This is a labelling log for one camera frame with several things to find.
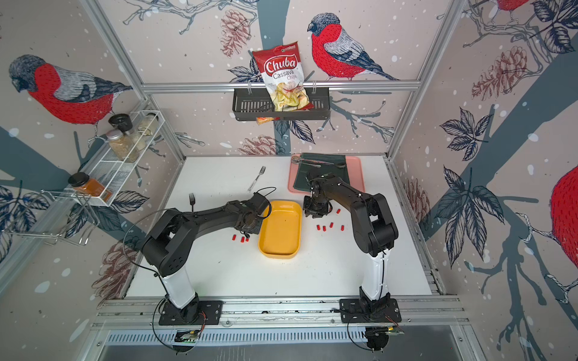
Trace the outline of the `yellow plastic storage box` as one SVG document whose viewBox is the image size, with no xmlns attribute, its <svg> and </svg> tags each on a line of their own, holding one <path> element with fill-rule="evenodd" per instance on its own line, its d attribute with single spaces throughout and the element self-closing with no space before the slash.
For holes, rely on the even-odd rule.
<svg viewBox="0 0 578 361">
<path fill-rule="evenodd" d="M 271 202 L 272 210 L 262 223 L 258 247 L 272 259 L 293 258 L 300 249 L 303 210 L 299 203 L 287 200 Z"/>
</svg>

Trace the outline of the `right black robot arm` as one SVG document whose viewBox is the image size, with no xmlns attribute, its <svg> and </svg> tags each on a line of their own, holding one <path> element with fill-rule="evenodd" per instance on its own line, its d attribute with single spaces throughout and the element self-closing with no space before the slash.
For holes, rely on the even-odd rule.
<svg viewBox="0 0 578 361">
<path fill-rule="evenodd" d="M 364 193 L 332 173 L 310 171 L 306 181 L 310 194 L 304 198 L 305 215 L 323 218 L 332 212 L 332 201 L 337 202 L 350 213 L 356 245 L 371 258 L 360 286 L 359 299 L 363 312 L 370 313 L 390 306 L 388 263 L 399 231 L 387 199 L 380 193 Z"/>
</svg>

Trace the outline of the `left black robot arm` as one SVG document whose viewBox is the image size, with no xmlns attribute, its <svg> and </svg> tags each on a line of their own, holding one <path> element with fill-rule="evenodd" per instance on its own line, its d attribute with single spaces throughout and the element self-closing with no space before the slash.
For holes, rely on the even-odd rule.
<svg viewBox="0 0 578 361">
<path fill-rule="evenodd" d="M 259 193 L 204 211 L 165 210 L 147 234 L 141 253 L 155 267 L 170 305 L 187 316 L 197 314 L 199 297 L 185 269 L 195 240 L 226 228 L 243 236 L 257 235 L 271 212 L 272 203 Z"/>
</svg>

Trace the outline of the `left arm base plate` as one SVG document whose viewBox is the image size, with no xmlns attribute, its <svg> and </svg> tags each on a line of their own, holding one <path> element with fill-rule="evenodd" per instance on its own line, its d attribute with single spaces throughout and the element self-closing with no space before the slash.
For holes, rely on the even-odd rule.
<svg viewBox="0 0 578 361">
<path fill-rule="evenodd" d="M 160 326 L 206 325 L 220 323 L 224 303 L 218 300 L 196 301 L 192 306 L 176 308 L 170 301 L 160 311 Z"/>
</svg>

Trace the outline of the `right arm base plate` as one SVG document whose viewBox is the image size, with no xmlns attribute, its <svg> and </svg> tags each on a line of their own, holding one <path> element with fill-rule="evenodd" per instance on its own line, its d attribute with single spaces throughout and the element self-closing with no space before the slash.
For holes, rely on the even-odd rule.
<svg viewBox="0 0 578 361">
<path fill-rule="evenodd" d="M 400 323 L 402 317 L 396 299 L 379 301 L 340 299 L 338 311 L 342 323 Z"/>
</svg>

